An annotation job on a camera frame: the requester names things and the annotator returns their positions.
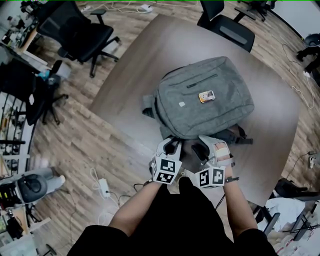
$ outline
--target wall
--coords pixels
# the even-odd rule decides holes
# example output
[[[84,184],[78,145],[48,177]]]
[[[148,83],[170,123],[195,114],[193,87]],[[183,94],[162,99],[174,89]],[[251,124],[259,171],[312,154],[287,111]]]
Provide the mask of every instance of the wall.
[[[303,38],[320,33],[320,7],[313,1],[277,1],[273,11]]]

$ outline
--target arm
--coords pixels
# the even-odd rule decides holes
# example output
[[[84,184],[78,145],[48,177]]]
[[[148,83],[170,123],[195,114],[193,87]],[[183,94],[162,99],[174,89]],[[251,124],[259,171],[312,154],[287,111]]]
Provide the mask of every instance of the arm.
[[[115,213],[109,227],[123,231],[128,237],[131,236],[149,210],[161,185],[151,182],[144,186]]]
[[[225,176],[233,175],[231,166],[225,169]],[[223,187],[229,224],[233,238],[237,238],[242,232],[249,229],[257,229],[257,222],[251,208],[242,193],[237,181],[227,183]]]

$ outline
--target wrist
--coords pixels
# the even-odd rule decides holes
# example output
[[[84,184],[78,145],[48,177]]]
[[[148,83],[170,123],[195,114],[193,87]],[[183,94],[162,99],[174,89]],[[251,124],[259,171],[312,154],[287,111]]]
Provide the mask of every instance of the wrist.
[[[229,164],[225,167],[224,176],[228,178],[228,177],[232,177],[233,175],[234,175],[234,172],[232,171],[231,164]]]

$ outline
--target wristband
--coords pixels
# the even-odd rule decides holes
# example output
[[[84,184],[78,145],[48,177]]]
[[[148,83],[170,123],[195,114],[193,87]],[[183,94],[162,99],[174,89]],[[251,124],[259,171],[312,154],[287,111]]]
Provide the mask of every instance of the wristband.
[[[239,180],[239,177],[232,178],[232,177],[230,176],[230,177],[228,177],[228,178],[226,178],[226,179],[224,180],[224,184],[229,183],[229,182],[238,181],[238,180]]]

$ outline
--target wooden table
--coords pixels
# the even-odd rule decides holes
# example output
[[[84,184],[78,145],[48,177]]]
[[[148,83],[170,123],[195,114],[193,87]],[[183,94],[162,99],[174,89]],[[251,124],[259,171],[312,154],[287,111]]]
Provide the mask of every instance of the wooden table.
[[[142,115],[143,95],[153,93],[167,72],[218,56],[234,63],[255,104],[253,113],[240,123],[254,144],[230,150],[246,199],[263,206],[289,156],[300,100],[273,69],[227,39],[190,22],[158,15],[123,54],[90,110],[155,150],[162,138],[157,122]]]

